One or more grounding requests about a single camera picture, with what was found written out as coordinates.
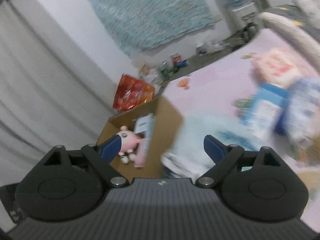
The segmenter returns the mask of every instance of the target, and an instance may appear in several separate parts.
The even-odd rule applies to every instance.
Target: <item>pink stuffed toy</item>
[[[141,138],[134,134],[132,131],[128,130],[127,126],[121,126],[121,131],[117,133],[121,137],[121,149],[118,155],[124,164],[128,164],[129,160],[134,162],[136,154],[134,149],[141,142]]]

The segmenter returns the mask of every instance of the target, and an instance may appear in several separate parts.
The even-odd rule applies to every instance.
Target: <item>red snack bag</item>
[[[155,88],[152,85],[134,77],[122,75],[113,101],[113,108],[122,111],[130,110],[150,101],[154,92]]]

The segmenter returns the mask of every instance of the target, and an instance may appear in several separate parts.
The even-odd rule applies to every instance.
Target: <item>pink package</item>
[[[144,161],[145,161],[145,158],[146,158],[146,149],[145,149],[145,143],[146,143],[146,139],[140,139],[140,146],[138,148],[138,151],[137,151],[137,156],[135,158],[135,161],[134,161],[134,166],[136,168],[142,168],[144,167]]]
[[[284,89],[301,77],[318,76],[316,70],[290,48],[274,48],[251,62],[263,82]]]

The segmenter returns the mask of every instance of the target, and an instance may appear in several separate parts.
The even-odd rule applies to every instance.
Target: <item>orange object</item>
[[[113,108],[127,111],[136,106],[152,100],[155,88],[129,75],[122,75],[116,95],[113,101]]]
[[[189,83],[190,83],[190,78],[184,78],[178,82],[177,87],[183,88],[184,90],[188,90],[190,89],[190,87],[188,86]]]

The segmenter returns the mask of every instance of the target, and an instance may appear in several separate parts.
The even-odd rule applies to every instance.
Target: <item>gray ribbed surface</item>
[[[9,235],[14,240],[308,240],[316,233],[297,219],[262,224],[238,217],[213,190],[189,179],[136,179],[111,190],[80,219],[52,224],[26,219]]]

